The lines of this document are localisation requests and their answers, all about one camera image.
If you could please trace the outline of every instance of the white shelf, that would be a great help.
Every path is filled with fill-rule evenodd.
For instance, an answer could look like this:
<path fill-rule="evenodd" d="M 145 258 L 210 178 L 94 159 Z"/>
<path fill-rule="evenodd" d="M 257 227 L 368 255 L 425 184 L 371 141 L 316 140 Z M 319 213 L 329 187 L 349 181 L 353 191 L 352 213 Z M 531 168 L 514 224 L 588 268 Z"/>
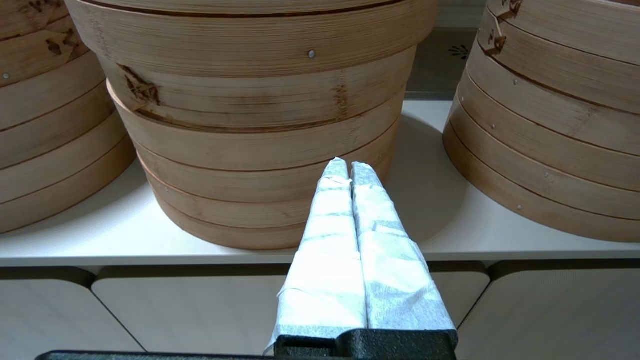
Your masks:
<path fill-rule="evenodd" d="M 427 260 L 640 258 L 640 243 L 581 238 L 498 205 L 451 165 L 441 132 L 450 101 L 406 101 L 389 194 Z M 0 266 L 288 263 L 294 250 L 199 240 L 160 210 L 139 163 L 83 203 L 0 235 Z"/>

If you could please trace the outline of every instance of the white cabinet door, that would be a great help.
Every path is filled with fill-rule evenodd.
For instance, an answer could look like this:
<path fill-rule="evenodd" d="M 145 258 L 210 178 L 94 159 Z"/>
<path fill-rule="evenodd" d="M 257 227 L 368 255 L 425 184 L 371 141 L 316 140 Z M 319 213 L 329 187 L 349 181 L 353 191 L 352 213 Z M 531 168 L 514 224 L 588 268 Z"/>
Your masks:
<path fill-rule="evenodd" d="M 480 261 L 430 263 L 431 277 L 440 291 L 453 324 L 459 327 L 489 285 L 489 275 Z"/>
<path fill-rule="evenodd" d="M 52 350 L 141 351 L 80 269 L 0 268 L 0 359 Z"/>
<path fill-rule="evenodd" d="M 288 265 L 176 269 L 104 272 L 92 289 L 149 352 L 261 355 Z"/>
<path fill-rule="evenodd" d="M 459 329 L 458 359 L 640 359 L 639 266 L 638 260 L 494 265 L 491 285 Z"/>

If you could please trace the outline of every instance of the stacked bamboo steamer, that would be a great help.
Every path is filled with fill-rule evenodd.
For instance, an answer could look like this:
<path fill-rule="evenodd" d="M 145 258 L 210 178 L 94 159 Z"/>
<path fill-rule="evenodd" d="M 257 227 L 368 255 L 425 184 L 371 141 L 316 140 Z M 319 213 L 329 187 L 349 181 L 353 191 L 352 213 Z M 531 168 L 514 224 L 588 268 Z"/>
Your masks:
<path fill-rule="evenodd" d="M 640 3 L 489 0 L 444 142 L 500 204 L 640 241 Z"/>
<path fill-rule="evenodd" d="M 435 0 L 69 0 L 158 203 L 245 249 L 296 246 L 335 156 L 390 166 Z"/>
<path fill-rule="evenodd" d="M 0 0 L 0 233 L 97 192 L 135 158 L 61 0 Z"/>

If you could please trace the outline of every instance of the black plastic mount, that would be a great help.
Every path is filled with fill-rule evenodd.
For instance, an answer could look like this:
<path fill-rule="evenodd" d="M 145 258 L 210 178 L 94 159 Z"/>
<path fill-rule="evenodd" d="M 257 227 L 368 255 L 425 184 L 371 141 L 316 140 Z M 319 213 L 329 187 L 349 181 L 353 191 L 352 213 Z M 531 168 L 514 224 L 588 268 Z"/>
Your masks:
<path fill-rule="evenodd" d="M 279 336 L 274 356 L 54 351 L 36 360 L 407 359 L 456 360 L 455 331 L 355 329 L 336 339 Z"/>

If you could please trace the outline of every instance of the cabinet door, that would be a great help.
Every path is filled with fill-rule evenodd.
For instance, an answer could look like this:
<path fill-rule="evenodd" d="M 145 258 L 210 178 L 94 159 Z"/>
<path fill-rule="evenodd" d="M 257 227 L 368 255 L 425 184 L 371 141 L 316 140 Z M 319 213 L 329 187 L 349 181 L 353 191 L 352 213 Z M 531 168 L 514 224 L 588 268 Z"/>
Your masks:
<path fill-rule="evenodd" d="M 453 324 L 459 327 L 489 285 L 484 265 L 480 261 L 434 262 L 429 263 L 429 271 Z"/>
<path fill-rule="evenodd" d="M 149 352 L 261 355 L 288 267 L 105 269 L 92 289 Z"/>
<path fill-rule="evenodd" d="M 52 350 L 142 351 L 74 268 L 0 268 L 0 359 Z"/>
<path fill-rule="evenodd" d="M 459 328 L 460 360 L 637 359 L 640 261 L 503 261 Z"/>

